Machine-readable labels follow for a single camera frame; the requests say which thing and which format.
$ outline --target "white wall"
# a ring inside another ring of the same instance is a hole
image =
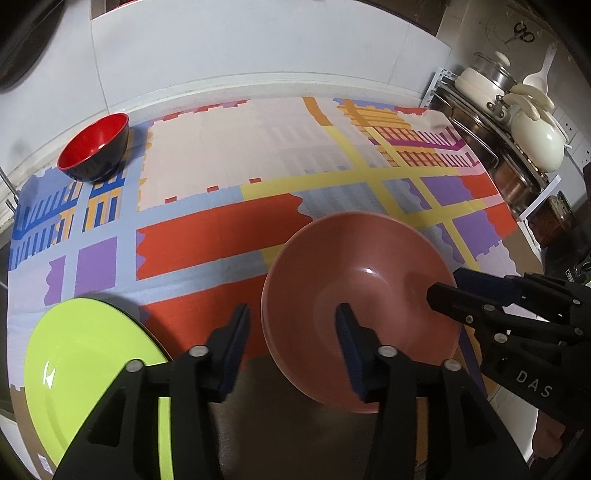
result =
[[[352,0],[140,0],[92,21],[110,108],[220,85],[318,82],[420,97],[450,49]]]
[[[2,433],[10,443],[11,447],[13,448],[14,452],[18,455],[23,462],[24,466],[36,477],[40,478],[33,462],[31,461],[31,457],[27,452],[27,448],[22,441],[21,432],[18,430],[18,426],[16,422],[0,415],[0,429]]]
[[[0,164],[11,172],[49,141],[106,111],[90,31],[90,0],[67,0],[32,70],[0,93]]]

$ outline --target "kitchen counter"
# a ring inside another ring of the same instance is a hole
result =
[[[55,168],[30,178],[11,244],[8,368],[40,476],[51,478],[59,459],[28,414],[27,343],[48,309],[85,296],[141,322],[173,358],[247,302],[246,367],[215,409],[224,471],[360,478],[374,417],[329,410],[292,387],[268,355],[259,317],[265,276],[285,241],[346,210],[409,223],[451,270],[540,270],[476,156],[442,113],[420,108],[323,97],[186,105],[135,124],[122,168],[105,183],[81,184]],[[478,371],[471,332],[457,358],[494,391]]]

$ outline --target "lime green plate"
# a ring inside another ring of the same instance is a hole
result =
[[[96,402],[124,365],[167,361],[143,328],[97,300],[73,299],[53,307],[39,321],[25,357],[25,395],[33,425],[58,465]],[[158,445],[163,480],[173,478],[170,399],[158,405]]]

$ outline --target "red bowl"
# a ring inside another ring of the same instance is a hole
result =
[[[119,167],[128,137],[125,113],[105,116],[70,140],[57,159],[57,168],[75,180],[106,180]]]

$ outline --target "cream pot handle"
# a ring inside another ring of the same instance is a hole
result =
[[[525,114],[533,121],[540,119],[540,113],[537,108],[524,96],[517,95],[516,93],[507,93],[507,95],[503,97],[503,101],[507,105],[519,105]]]
[[[511,87],[511,93],[516,93],[517,95],[529,95],[533,98],[534,102],[540,105],[544,110],[554,110],[554,102],[552,99],[542,92],[542,90],[532,87],[531,85],[518,83]]]

